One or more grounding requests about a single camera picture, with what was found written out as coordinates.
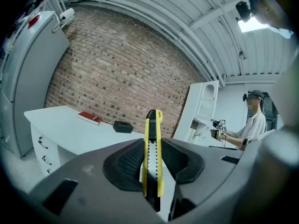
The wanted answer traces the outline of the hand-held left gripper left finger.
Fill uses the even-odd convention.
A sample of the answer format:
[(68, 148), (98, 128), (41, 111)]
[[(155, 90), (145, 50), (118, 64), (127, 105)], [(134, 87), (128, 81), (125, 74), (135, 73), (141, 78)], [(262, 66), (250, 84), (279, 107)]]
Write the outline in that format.
[(144, 198), (139, 171), (143, 139), (80, 154), (30, 192), (51, 224), (164, 224)]

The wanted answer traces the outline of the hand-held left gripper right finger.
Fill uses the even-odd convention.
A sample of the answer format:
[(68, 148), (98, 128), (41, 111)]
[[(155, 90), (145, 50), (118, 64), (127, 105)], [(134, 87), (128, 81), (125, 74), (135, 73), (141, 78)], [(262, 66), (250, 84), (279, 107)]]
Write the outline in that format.
[(162, 139), (162, 159), (174, 188), (168, 221), (230, 221), (238, 187), (225, 190), (242, 152)]

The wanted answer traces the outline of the white desk with drawers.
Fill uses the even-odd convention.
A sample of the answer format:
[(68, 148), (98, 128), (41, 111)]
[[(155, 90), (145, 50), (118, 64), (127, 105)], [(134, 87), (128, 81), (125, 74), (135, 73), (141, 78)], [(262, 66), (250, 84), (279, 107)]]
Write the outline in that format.
[[(78, 111), (68, 106), (57, 106), (26, 111), (37, 161), (45, 176), (64, 165), (71, 158), (117, 143), (140, 139), (143, 133), (117, 133), (113, 126), (101, 122), (98, 126), (77, 117)], [(38, 143), (43, 136), (45, 149)], [(42, 160), (47, 156), (52, 165)]]

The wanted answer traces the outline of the red book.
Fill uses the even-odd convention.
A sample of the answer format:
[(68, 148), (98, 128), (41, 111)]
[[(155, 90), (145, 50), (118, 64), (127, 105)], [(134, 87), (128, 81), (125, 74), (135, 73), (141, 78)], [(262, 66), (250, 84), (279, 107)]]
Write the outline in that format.
[(95, 116), (93, 114), (90, 114), (88, 112), (81, 112), (77, 115), (78, 118), (87, 121), (89, 123), (95, 124), (95, 125), (99, 125), (102, 121), (102, 118)]

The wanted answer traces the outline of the black tissue box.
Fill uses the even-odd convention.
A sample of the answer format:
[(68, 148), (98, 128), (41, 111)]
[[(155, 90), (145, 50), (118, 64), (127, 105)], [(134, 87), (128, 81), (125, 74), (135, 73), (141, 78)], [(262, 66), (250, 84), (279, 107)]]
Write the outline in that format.
[(133, 126), (128, 122), (116, 120), (114, 122), (113, 129), (117, 133), (132, 133)]

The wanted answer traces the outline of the grey metal cabinet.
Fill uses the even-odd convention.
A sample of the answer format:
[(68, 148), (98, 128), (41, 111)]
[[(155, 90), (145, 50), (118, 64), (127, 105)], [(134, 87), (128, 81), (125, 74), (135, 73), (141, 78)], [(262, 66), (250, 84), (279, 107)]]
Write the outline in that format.
[(40, 12), (16, 39), (3, 69), (0, 86), (0, 142), (17, 157), (33, 149), (26, 111), (42, 109), (50, 80), (70, 42), (53, 11)]

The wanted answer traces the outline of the rectangular ceiling light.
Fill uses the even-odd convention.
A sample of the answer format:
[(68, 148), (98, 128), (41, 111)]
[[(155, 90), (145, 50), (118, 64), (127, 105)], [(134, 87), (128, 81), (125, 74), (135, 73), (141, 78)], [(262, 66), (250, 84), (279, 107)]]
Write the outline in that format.
[(268, 28), (268, 24), (260, 23), (255, 17), (251, 17), (247, 22), (238, 21), (239, 28), (242, 33)]

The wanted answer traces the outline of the red object on cabinet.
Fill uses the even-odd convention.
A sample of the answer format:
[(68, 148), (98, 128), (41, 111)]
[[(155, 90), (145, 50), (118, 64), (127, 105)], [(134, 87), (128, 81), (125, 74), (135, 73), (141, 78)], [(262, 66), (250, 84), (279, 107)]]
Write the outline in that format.
[(36, 22), (39, 20), (40, 18), (40, 14), (36, 15), (34, 18), (32, 18), (29, 22), (28, 22), (28, 29), (30, 29), (34, 24), (36, 24)]

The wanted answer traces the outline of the white paper roll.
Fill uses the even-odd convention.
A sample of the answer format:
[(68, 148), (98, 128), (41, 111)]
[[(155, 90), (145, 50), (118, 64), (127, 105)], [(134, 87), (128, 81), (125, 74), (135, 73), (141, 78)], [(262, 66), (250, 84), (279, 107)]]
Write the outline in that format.
[(64, 20), (66, 20), (66, 21), (68, 21), (68, 20), (70, 20), (73, 16), (74, 16), (74, 9), (73, 8), (69, 8), (69, 9), (67, 9), (67, 10), (65, 10), (64, 12), (62, 12), (61, 14), (60, 14), (60, 20), (61, 21), (64, 21)]

